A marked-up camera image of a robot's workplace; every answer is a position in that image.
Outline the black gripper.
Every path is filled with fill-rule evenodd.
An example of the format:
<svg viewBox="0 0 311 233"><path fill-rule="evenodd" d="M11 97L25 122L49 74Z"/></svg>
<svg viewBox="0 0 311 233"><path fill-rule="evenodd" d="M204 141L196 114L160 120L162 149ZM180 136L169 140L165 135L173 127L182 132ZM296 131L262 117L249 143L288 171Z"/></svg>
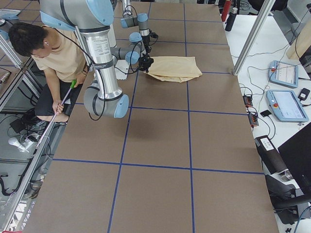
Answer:
<svg viewBox="0 0 311 233"><path fill-rule="evenodd" d="M149 68L151 67L154 59L150 57L150 55L146 54L143 57L140 57L138 60L138 69L140 71L149 72Z"/></svg>
<svg viewBox="0 0 311 233"><path fill-rule="evenodd" d="M150 46L150 36L142 36L143 45L147 54L150 54L152 48Z"/></svg>

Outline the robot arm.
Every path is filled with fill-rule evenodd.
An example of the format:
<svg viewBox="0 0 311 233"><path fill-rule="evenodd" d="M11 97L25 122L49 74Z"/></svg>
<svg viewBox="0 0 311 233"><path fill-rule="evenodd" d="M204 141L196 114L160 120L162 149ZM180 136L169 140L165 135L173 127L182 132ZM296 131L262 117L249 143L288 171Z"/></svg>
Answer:
<svg viewBox="0 0 311 233"><path fill-rule="evenodd" d="M131 33L126 48L111 47L114 34L110 33L114 20L113 4L109 0L42 0L40 15L44 24L61 30L77 31L79 42L95 71L95 78L84 93L87 111L96 116L122 118L126 115L129 98L118 86L115 66L118 60L129 65L137 64L138 70L147 72L153 59L149 53L152 32L148 15L136 16L126 9L121 19L123 28L138 26L139 32Z"/></svg>
<svg viewBox="0 0 311 233"><path fill-rule="evenodd" d="M144 48L146 53L149 55L151 52L150 37L152 31L149 28L148 15L146 13L138 14L130 0L122 1L122 9L121 26L123 28L138 26Z"/></svg>

